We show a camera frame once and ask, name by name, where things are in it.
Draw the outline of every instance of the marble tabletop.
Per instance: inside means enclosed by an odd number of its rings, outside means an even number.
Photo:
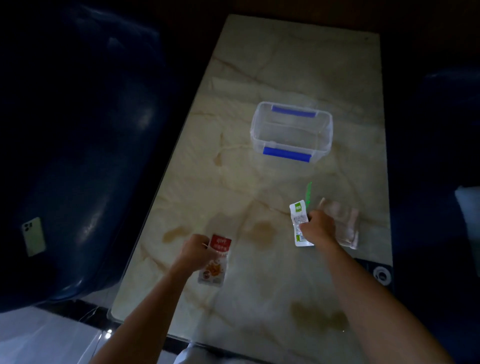
[[[257,104],[333,115],[315,164],[255,153]],[[111,309],[125,317],[191,233],[232,239],[224,286],[187,282],[169,334],[272,363],[362,363],[322,257],[296,247],[289,204],[360,210],[359,258],[392,264],[378,34],[230,15]]]

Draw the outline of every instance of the clear plastic storage box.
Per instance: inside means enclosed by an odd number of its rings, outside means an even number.
[[[253,115],[250,137],[258,153],[315,163],[332,148],[332,114],[264,101]]]

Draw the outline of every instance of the red and white snack package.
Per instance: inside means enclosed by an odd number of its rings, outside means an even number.
[[[208,244],[208,249],[215,249],[221,255],[215,260],[211,260],[204,269],[201,269],[198,275],[198,282],[209,284],[211,286],[221,287],[227,271],[227,255],[232,240],[222,236],[214,235]]]

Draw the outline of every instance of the blue handle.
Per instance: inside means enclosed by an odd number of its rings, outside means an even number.
[[[279,106],[272,105],[272,111],[278,112],[280,114],[287,114],[287,115],[296,115],[296,116],[303,116],[304,118],[314,118],[317,113],[312,111],[300,111],[300,110],[291,110],[291,109],[284,109]]]
[[[310,162],[310,158],[312,157],[310,154],[290,152],[288,150],[269,148],[267,146],[264,147],[264,154],[268,156],[300,160],[307,163]]]

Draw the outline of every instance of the snack packet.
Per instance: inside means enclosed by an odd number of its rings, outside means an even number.
[[[290,205],[290,217],[293,223],[293,230],[295,234],[295,245],[296,246],[311,246],[311,242],[307,241],[303,237],[303,234],[300,230],[300,224],[308,222],[307,208],[305,207],[305,201],[301,200],[294,204]]]
[[[227,255],[232,240],[214,235],[208,243],[207,249],[214,249],[220,253],[220,257],[211,260],[198,274],[198,283],[221,287],[227,271]]]

